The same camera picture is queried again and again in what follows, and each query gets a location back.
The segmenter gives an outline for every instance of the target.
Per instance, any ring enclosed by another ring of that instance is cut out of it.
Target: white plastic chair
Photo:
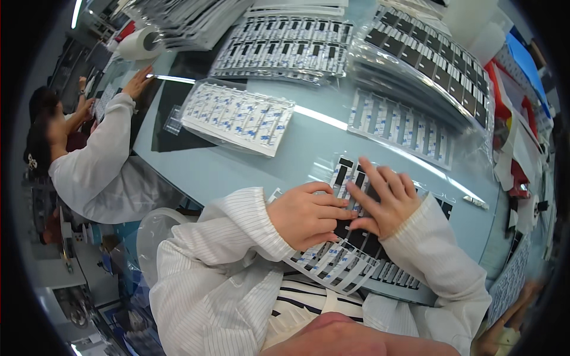
[[[158,281],[156,253],[158,245],[169,236],[175,225],[196,222],[197,216],[184,216],[169,208],[159,208],[148,213],[137,231],[137,256],[142,276],[149,288]]]

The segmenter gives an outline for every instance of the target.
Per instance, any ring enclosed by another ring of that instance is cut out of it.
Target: white paper
[[[512,158],[510,155],[499,152],[499,159],[493,171],[504,191],[509,191],[514,187],[514,177],[511,174]]]
[[[502,151],[518,162],[530,184],[536,182],[540,153],[534,141],[520,123],[521,115],[513,112],[511,130]]]
[[[509,228],[516,226],[516,223],[519,221],[519,214],[516,213],[513,209],[511,209],[511,216],[508,219],[508,226]]]
[[[534,226],[538,221],[538,215],[535,216],[535,206],[538,204],[538,195],[533,195],[529,199],[519,200],[519,208],[517,214],[519,219],[516,223],[516,229],[523,234],[527,234],[534,230]]]

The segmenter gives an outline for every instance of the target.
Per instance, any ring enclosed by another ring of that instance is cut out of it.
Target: elastic cuff
[[[250,231],[249,234],[256,244],[270,254],[271,257],[277,261],[281,261],[295,252],[295,250],[283,240],[275,229],[275,226],[271,223],[269,215],[267,215],[263,188],[255,187],[250,189],[254,191],[255,205],[259,207],[259,224],[256,226],[256,229]]]
[[[421,223],[423,220],[427,218],[427,215],[431,212],[434,208],[433,204],[436,203],[435,199],[433,198],[431,193],[427,193],[424,196],[424,201],[421,203],[418,210],[416,210],[406,221],[403,222],[390,236],[388,236],[385,240],[388,239],[399,239],[401,236],[410,235],[410,233],[415,232],[414,227]]]

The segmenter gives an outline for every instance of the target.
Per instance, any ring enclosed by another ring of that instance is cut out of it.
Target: finger
[[[306,239],[301,244],[301,250],[305,251],[309,247],[313,247],[323,242],[327,241],[338,241],[339,237],[336,236],[333,232],[325,232],[323,234],[316,234],[311,236],[310,238]]]
[[[414,182],[412,182],[410,176],[407,173],[398,173],[398,177],[400,178],[402,184],[404,185],[406,194],[412,199],[417,198],[418,192],[416,191],[416,187],[414,185]]]
[[[329,194],[334,193],[331,186],[326,184],[325,182],[309,182],[300,185],[297,188],[301,191],[304,191],[305,193],[310,193],[310,194],[313,194],[316,191],[324,191]]]
[[[322,206],[336,206],[339,208],[343,208],[348,205],[348,200],[336,198],[334,195],[331,194],[315,194],[311,197],[311,201],[314,204],[322,205]]]
[[[392,191],[392,194],[398,199],[402,200],[407,198],[406,190],[404,189],[404,184],[402,184],[402,180],[398,177],[398,175],[390,169],[388,166],[382,166],[376,168],[378,173],[384,177],[384,179],[388,182],[388,186]]]
[[[150,83],[151,81],[154,80],[154,78],[156,78],[156,77],[155,77],[155,76],[152,76],[152,77],[150,77],[150,78],[146,78],[145,81],[143,81],[143,83],[142,83],[142,84],[143,84],[142,87],[143,87],[143,88],[146,87],[146,86],[148,85],[148,83]]]
[[[370,161],[366,157],[360,157],[358,161],[362,166],[362,168],[364,169],[364,172],[368,176],[368,180],[370,181],[372,187],[374,188],[374,190],[376,190],[376,193],[378,193],[380,199],[386,199],[386,200],[394,199],[394,195],[392,194],[392,192],[390,192],[390,188],[388,188],[386,180],[374,168],[372,163],[370,163]]]
[[[356,184],[348,182],[347,189],[351,196],[372,216],[376,216],[382,209],[376,200],[372,199],[369,195],[366,195],[366,193],[361,191]]]
[[[146,75],[147,75],[147,74],[150,74],[150,72],[152,72],[152,66],[148,66],[148,67],[144,68],[144,69],[142,70],[142,77],[141,77],[141,80],[144,79],[144,78],[146,78]]]
[[[333,206],[317,206],[317,218],[319,219],[337,219],[350,220],[356,219],[358,212],[356,210],[345,210]]]
[[[324,234],[336,229],[336,219],[319,219],[315,223],[313,234]]]
[[[364,229],[368,232],[380,236],[380,229],[378,228],[378,223],[372,218],[358,218],[354,220],[348,227],[349,230]]]

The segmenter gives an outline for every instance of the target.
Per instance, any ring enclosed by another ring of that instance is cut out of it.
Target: dark hair
[[[30,126],[24,151],[24,162],[35,177],[45,177],[51,164],[50,143],[46,133],[50,121],[55,117],[55,107],[43,108]]]
[[[34,120],[40,115],[44,108],[54,108],[59,103],[59,97],[48,87],[39,87],[34,91],[30,98],[30,121],[33,124]]]

